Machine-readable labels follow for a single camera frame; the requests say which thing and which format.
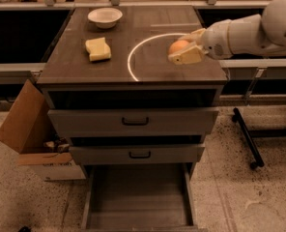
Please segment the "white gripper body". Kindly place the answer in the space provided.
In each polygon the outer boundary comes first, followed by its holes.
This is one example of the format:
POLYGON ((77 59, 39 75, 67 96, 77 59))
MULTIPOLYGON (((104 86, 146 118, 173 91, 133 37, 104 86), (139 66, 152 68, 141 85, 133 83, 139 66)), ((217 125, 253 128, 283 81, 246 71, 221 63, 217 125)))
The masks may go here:
POLYGON ((216 22, 208 27, 201 37, 201 44, 207 55, 213 59, 229 59, 233 56, 229 46, 230 19, 216 22))

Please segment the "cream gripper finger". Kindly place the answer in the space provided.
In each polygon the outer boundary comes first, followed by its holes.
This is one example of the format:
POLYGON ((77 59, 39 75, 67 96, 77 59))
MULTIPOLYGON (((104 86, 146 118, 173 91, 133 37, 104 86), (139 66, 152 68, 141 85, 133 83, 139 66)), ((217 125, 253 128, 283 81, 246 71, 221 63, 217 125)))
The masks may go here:
POLYGON ((205 28, 201 28, 198 30, 195 30, 189 34, 186 34, 184 36, 181 36, 181 40, 183 41, 187 41, 189 43, 197 43, 200 44, 201 43, 201 39, 203 34, 205 33, 206 29, 205 28))
POLYGON ((204 59, 205 51, 198 45, 188 45, 183 50, 168 54, 168 60, 175 65, 199 63, 204 59))

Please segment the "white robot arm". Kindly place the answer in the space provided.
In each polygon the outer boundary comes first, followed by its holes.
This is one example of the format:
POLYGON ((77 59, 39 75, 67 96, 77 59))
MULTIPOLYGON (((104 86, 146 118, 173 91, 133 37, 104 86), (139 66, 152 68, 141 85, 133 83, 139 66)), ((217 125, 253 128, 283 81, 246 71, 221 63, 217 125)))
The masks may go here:
POLYGON ((181 36, 169 48, 176 65, 216 60, 234 55, 286 56, 286 0, 272 0, 261 14, 226 19, 181 36))

